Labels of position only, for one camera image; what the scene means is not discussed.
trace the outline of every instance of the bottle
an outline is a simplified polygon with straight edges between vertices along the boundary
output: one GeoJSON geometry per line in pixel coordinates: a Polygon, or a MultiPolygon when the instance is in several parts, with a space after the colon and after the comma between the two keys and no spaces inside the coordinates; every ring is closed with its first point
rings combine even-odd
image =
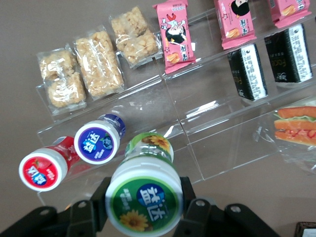
{"type": "Polygon", "coordinates": [[[73,164],[80,160],[73,137],[60,137],[51,146],[28,154],[19,165],[22,182],[38,192],[56,188],[73,164]]]}
{"type": "Polygon", "coordinates": [[[105,194],[108,218],[119,231],[158,237],[176,226],[183,193],[172,162],[170,142],[157,133],[141,133],[128,143],[105,194]]]}
{"type": "Polygon", "coordinates": [[[116,155],[124,134],[123,120],[116,115],[105,114],[77,131],[75,150],[85,162],[104,164],[116,155]]]}

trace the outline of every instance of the packaged food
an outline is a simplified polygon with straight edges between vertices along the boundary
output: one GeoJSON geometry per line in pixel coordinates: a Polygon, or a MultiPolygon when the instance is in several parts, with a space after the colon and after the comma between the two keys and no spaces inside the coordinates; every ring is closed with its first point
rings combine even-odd
{"type": "Polygon", "coordinates": [[[152,32],[139,7],[110,18],[116,35],[116,45],[131,68],[152,61],[162,54],[159,38],[152,32]]]}
{"type": "Polygon", "coordinates": [[[73,137],[60,137],[51,146],[37,149],[24,157],[19,166],[23,183],[39,192],[56,188],[69,169],[80,160],[73,137]]]}
{"type": "Polygon", "coordinates": [[[104,27],[74,43],[84,84],[93,99],[123,91],[124,81],[104,27]]]}
{"type": "Polygon", "coordinates": [[[268,95],[256,44],[250,44],[228,54],[238,95],[258,100],[268,95]]]}
{"type": "Polygon", "coordinates": [[[153,6],[160,24],[166,74],[196,60],[191,46],[187,6],[187,0],[168,0],[153,6]]]}
{"type": "Polygon", "coordinates": [[[119,231],[158,237],[177,225],[183,193],[172,161],[172,146],[159,134],[141,133],[128,143],[105,194],[107,215],[119,231]]]}
{"type": "Polygon", "coordinates": [[[303,82],[313,77],[302,24],[265,38],[276,82],[303,82]]]}
{"type": "Polygon", "coordinates": [[[85,92],[70,47],[37,54],[40,73],[53,115],[84,108],[85,92]]]}
{"type": "Polygon", "coordinates": [[[248,0],[214,0],[224,49],[256,39],[248,0]]]}
{"type": "Polygon", "coordinates": [[[90,164],[104,164],[116,155],[124,134],[125,124],[120,117],[102,115],[77,131],[75,150],[81,159],[90,164]]]}
{"type": "Polygon", "coordinates": [[[277,111],[275,137],[280,140],[316,146],[316,100],[304,101],[277,111]]]}
{"type": "Polygon", "coordinates": [[[278,28],[286,27],[311,14],[310,0],[268,0],[272,20],[278,28]]]}

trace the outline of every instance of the blue label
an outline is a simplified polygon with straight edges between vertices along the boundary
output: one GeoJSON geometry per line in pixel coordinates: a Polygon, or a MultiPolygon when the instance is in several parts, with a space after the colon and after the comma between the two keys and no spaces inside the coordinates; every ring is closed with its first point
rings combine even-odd
{"type": "Polygon", "coordinates": [[[80,151],[89,160],[102,161],[113,152],[113,138],[101,128],[93,127],[85,130],[78,142],[80,151]]]}
{"type": "Polygon", "coordinates": [[[116,131],[118,131],[118,135],[120,138],[122,138],[125,135],[125,131],[126,131],[125,123],[120,117],[116,115],[112,115],[112,114],[106,114],[106,115],[100,116],[98,119],[106,121],[110,123],[111,125],[113,125],[116,131]]]}
{"type": "Polygon", "coordinates": [[[156,184],[145,184],[141,186],[136,194],[138,202],[145,207],[154,205],[162,206],[165,202],[163,189],[156,184]]]}
{"type": "Polygon", "coordinates": [[[32,180],[35,184],[43,186],[46,184],[47,179],[44,174],[38,173],[32,177],[32,180]]]}

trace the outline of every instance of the acrylic display rack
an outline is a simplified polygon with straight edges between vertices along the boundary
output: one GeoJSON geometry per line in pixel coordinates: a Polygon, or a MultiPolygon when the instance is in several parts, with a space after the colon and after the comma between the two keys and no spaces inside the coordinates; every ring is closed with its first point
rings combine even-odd
{"type": "MultiPolygon", "coordinates": [[[[277,29],[270,16],[267,1],[249,1],[257,39],[256,43],[264,70],[268,96],[249,101],[238,96],[230,71],[227,54],[223,51],[215,9],[189,21],[197,61],[172,74],[164,73],[163,59],[153,58],[135,70],[129,68],[118,54],[124,73],[126,90],[120,94],[92,101],[87,107],[52,117],[52,126],[38,132],[44,146],[56,138],[69,135],[100,115],[113,113],[126,124],[116,157],[105,165],[83,161],[73,166],[59,187],[38,193],[43,204],[63,210],[70,203],[89,198],[106,176],[111,176],[124,158],[127,143],[135,135],[155,131],[168,138],[174,149],[174,164],[180,176],[189,176],[192,183],[205,180],[233,168],[279,152],[278,146],[264,133],[276,108],[312,96],[316,89],[314,78],[303,83],[275,83],[264,37],[277,29]]],[[[310,61],[315,73],[315,16],[305,17],[310,61]]],[[[37,87],[43,101],[47,99],[43,85],[37,87]]]]}

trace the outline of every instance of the cookie package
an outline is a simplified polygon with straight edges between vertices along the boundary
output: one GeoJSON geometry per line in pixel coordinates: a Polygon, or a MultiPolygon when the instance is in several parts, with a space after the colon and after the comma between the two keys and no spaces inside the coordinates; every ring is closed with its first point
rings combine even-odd
{"type": "Polygon", "coordinates": [[[187,0],[168,0],[153,6],[160,25],[166,74],[196,60],[191,46],[187,6],[187,0]]]}
{"type": "Polygon", "coordinates": [[[223,49],[256,39],[248,0],[214,0],[223,49]]]}
{"type": "Polygon", "coordinates": [[[117,17],[110,17],[116,36],[116,46],[128,61],[130,68],[137,68],[162,57],[161,42],[144,18],[139,7],[117,17]]]}
{"type": "Polygon", "coordinates": [[[118,58],[104,26],[78,37],[74,49],[85,87],[94,100],[124,90],[118,58]]]}
{"type": "Polygon", "coordinates": [[[268,0],[272,21],[278,28],[289,26],[311,14],[310,0],[268,0]]]}
{"type": "Polygon", "coordinates": [[[276,82],[303,82],[313,77],[302,24],[265,38],[276,82]]]}
{"type": "Polygon", "coordinates": [[[228,54],[238,95],[258,100],[268,95],[257,46],[250,44],[228,54]]]}
{"type": "Polygon", "coordinates": [[[76,56],[69,45],[37,54],[52,115],[84,108],[85,91],[76,56]]]}

